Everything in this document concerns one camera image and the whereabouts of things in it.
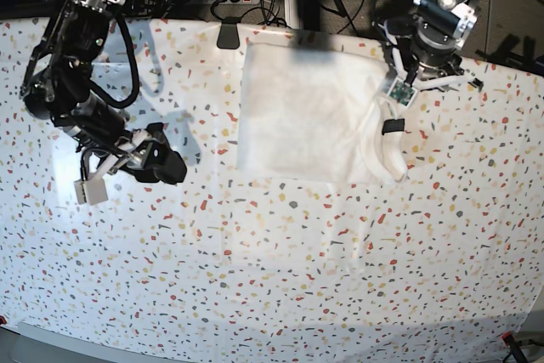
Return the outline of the white printed T-shirt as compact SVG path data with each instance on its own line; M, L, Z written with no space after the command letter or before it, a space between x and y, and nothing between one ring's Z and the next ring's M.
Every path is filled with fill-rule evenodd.
M398 184L405 120L388 66L311 48L252 43L241 80L237 167L258 178Z

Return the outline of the black table clamp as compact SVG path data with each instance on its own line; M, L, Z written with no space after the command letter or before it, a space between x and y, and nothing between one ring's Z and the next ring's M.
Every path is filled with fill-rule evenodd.
M216 42L219 49L237 50L240 47L237 27L240 22L241 19L238 17L226 17L222 20Z

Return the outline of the terrazzo patterned tablecloth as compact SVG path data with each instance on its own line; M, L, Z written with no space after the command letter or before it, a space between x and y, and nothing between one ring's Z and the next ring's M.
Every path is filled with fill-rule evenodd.
M10 326L194 362L500 360L543 288L543 80L467 60L477 90L406 115L400 185L236 168L243 49L214 23L135 20L129 126L164 122L182 184L106 179L19 97L46 19L1 24L1 313Z

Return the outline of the red clamp right corner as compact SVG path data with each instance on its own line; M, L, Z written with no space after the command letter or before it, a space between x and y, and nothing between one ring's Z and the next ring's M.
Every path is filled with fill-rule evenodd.
M529 363L520 343L518 343L511 332L507 332L501 336L502 341L508 347L507 355L502 359L503 363L507 363L510 358L516 363Z

